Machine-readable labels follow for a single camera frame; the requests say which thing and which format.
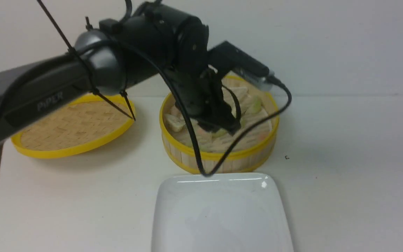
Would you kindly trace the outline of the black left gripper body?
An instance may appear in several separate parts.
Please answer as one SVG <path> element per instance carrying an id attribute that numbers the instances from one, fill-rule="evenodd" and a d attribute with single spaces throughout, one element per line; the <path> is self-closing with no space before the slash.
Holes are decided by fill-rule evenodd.
<path id="1" fill-rule="evenodd" d="M 223 129 L 234 135 L 240 130 L 240 120 L 224 100 L 222 80 L 213 69 L 208 68 L 197 77 L 172 71 L 171 81 L 189 118 L 204 131 L 216 133 Z"/>

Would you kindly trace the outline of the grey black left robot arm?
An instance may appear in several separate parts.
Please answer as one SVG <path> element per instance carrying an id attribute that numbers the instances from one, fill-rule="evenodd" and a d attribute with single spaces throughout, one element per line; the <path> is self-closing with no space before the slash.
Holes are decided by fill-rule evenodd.
<path id="1" fill-rule="evenodd" d="M 224 42 L 208 50 L 208 26 L 191 14 L 144 2 L 125 16 L 89 24 L 60 56 L 0 72 L 0 162 L 6 139 L 87 94 L 125 95 L 126 89 L 161 75 L 184 115 L 206 131 L 235 134 L 238 119 L 210 66 L 233 55 Z"/>

